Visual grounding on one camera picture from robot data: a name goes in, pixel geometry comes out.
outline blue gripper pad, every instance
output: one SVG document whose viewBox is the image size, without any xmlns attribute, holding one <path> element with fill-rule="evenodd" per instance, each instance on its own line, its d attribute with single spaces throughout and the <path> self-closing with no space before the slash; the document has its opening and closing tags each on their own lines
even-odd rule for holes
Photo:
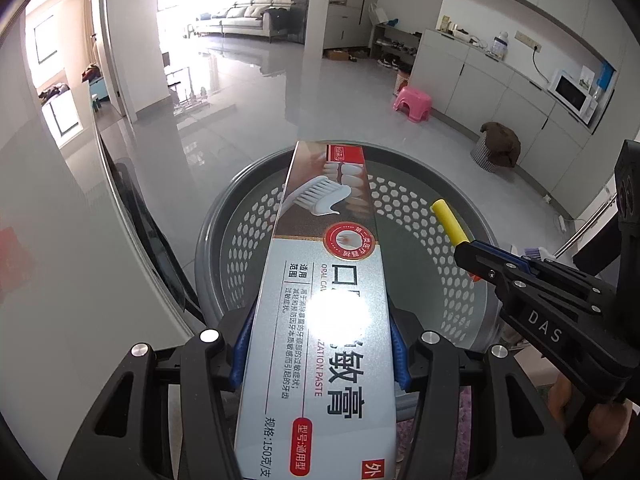
<svg viewBox="0 0 640 480">
<path fill-rule="evenodd" d="M 400 388 L 406 391 L 411 383 L 406 346 L 402 341 L 402 336 L 393 317 L 389 317 L 389 325 L 391 326 L 391 351 L 394 358 L 394 379 L 400 384 Z"/>
<path fill-rule="evenodd" d="M 254 314 L 255 305 L 252 306 L 251 312 L 244 320 L 244 325 L 234 347 L 234 363 L 229 374 L 229 383 L 234 390 L 240 387 L 244 378 L 244 366 L 246 365 L 246 356 L 249 353 L 249 340 L 251 339 L 251 326 L 254 324 Z"/>
<path fill-rule="evenodd" d="M 494 254 L 495 256 L 498 256 L 499 258 L 502 258 L 503 260 L 506 260 L 507 262 L 514 264 L 522 272 L 531 274 L 531 268 L 529 267 L 529 264 L 527 263 L 527 261 L 523 260 L 519 256 L 516 256 L 515 254 L 508 253 L 507 251 L 502 250 L 500 247 L 492 246 L 491 244 L 481 242 L 480 240 L 473 240 L 471 242 L 471 245 L 477 246 L 477 247 L 484 247 L 485 250 L 487 250 L 491 254 Z"/>
</svg>

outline toothpaste box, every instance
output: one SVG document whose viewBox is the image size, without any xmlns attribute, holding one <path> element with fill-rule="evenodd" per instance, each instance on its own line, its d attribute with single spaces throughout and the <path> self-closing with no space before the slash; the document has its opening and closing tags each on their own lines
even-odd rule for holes
<svg viewBox="0 0 640 480">
<path fill-rule="evenodd" d="M 245 479 L 391 479 L 396 405 L 385 279 L 359 146 L 299 142 L 249 344 Z"/>
</svg>

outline white sofa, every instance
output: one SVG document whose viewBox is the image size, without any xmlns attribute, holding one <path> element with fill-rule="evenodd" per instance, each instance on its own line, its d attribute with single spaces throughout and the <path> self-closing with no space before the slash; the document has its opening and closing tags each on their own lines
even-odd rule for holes
<svg viewBox="0 0 640 480">
<path fill-rule="evenodd" d="M 267 9 L 287 9 L 291 0 L 251 0 L 248 4 L 235 3 L 233 6 L 212 14 L 201 14 L 191 25 L 190 32 L 200 34 L 245 34 L 274 38 L 286 35 L 286 28 L 276 28 Z"/>
</svg>

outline electric outlet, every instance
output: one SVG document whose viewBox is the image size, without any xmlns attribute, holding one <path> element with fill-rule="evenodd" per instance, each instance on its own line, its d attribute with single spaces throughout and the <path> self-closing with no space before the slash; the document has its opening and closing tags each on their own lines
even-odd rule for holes
<svg viewBox="0 0 640 480">
<path fill-rule="evenodd" d="M 533 50 L 535 50 L 537 47 L 537 52 L 540 52 L 542 50 L 542 45 L 540 45 L 537 41 L 532 40 L 526 34 L 521 33 L 519 30 L 516 32 L 516 40 L 521 41 Z"/>
</svg>

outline red circular logo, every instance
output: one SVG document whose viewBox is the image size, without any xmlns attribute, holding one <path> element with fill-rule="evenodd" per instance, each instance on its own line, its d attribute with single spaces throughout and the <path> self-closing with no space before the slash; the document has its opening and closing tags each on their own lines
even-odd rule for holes
<svg viewBox="0 0 640 480">
<path fill-rule="evenodd" d="M 326 230 L 322 239 L 326 250 L 343 260 L 363 260 L 376 247 L 371 232 L 356 222 L 338 222 Z"/>
</svg>

